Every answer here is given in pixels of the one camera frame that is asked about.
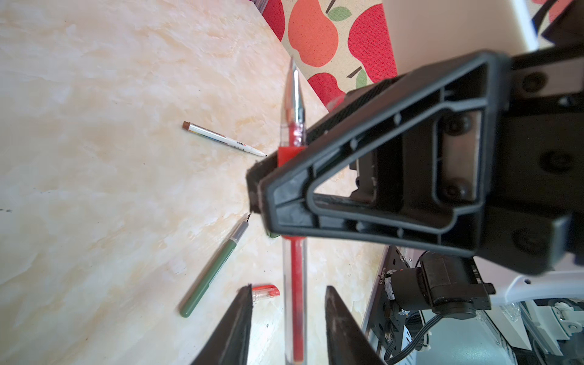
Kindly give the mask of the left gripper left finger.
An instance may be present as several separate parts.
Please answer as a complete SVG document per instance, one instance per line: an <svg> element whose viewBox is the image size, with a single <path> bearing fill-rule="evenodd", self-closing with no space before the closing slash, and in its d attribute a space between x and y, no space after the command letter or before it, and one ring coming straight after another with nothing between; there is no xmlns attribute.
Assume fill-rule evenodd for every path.
<svg viewBox="0 0 584 365"><path fill-rule="evenodd" d="M246 365L252 326L252 286L242 287L191 365Z"/></svg>

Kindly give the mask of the red gel pen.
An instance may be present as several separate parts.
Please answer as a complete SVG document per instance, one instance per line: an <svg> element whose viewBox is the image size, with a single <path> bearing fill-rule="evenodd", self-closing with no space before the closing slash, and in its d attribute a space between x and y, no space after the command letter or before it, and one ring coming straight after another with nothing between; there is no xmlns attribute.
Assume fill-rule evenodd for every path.
<svg viewBox="0 0 584 365"><path fill-rule="evenodd" d="M291 60L281 112L281 143L278 166L284 166L305 145L305 107L301 92L301 73ZM284 260L285 363L305 364L306 355L306 239L282 237Z"/></svg>

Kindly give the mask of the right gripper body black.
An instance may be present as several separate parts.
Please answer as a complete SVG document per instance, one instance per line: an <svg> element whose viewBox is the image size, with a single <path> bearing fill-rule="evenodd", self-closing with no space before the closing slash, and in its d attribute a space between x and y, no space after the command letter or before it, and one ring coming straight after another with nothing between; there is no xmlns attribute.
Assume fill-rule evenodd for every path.
<svg viewBox="0 0 584 365"><path fill-rule="evenodd" d="M491 185L475 256L538 275L565 254L583 264L583 45L517 56L497 120ZM447 177L470 178L480 120L448 121Z"/></svg>

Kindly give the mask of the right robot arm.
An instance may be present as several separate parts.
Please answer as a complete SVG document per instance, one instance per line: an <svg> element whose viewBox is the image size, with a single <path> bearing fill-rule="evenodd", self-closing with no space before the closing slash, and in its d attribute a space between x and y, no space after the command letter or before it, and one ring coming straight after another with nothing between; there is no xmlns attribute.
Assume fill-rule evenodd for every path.
<svg viewBox="0 0 584 365"><path fill-rule="evenodd" d="M583 46L482 50L350 93L246 175L269 231L474 257L496 305L583 295Z"/></svg>

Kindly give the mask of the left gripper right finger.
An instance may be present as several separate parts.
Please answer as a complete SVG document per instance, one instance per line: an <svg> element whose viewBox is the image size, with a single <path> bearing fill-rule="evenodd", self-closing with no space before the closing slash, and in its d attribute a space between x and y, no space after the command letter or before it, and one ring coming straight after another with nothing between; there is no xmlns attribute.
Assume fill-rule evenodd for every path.
<svg viewBox="0 0 584 365"><path fill-rule="evenodd" d="M384 364L333 286L325 292L325 325L329 364Z"/></svg>

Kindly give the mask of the clear red pen cap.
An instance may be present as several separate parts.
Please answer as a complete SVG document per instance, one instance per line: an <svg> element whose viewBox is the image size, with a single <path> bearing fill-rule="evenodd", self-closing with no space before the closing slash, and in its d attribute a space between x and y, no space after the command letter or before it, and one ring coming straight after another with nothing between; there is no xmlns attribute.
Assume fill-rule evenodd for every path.
<svg viewBox="0 0 584 365"><path fill-rule="evenodd" d="M281 295L280 290L273 284L257 286L252 288L252 302L269 300Z"/></svg>

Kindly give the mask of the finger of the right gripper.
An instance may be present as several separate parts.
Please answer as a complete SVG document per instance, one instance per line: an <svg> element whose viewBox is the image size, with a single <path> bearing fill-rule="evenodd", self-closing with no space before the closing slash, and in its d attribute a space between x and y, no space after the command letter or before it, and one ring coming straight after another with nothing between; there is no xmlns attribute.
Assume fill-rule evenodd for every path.
<svg viewBox="0 0 584 365"><path fill-rule="evenodd" d="M264 225L283 236L476 255L510 71L508 55L482 50L401 75L260 181ZM476 170L447 177L444 126L474 116Z"/></svg>
<svg viewBox="0 0 584 365"><path fill-rule="evenodd" d="M335 107L331 112L322 117L315 125L307 130L307 144L312 144L314 141L325 135L331 129L334 129L343 120L369 103L377 95L382 93L387 88L397 83L402 77L397 76L375 83L374 85L358 88L346 94L342 102ZM246 185L249 196L249 210L252 213L259 214L261 212L259 206L258 188L262 179L266 178L278 167L278 152L275 151L266 158L261 159L260 162L255 163L246 172Z"/></svg>

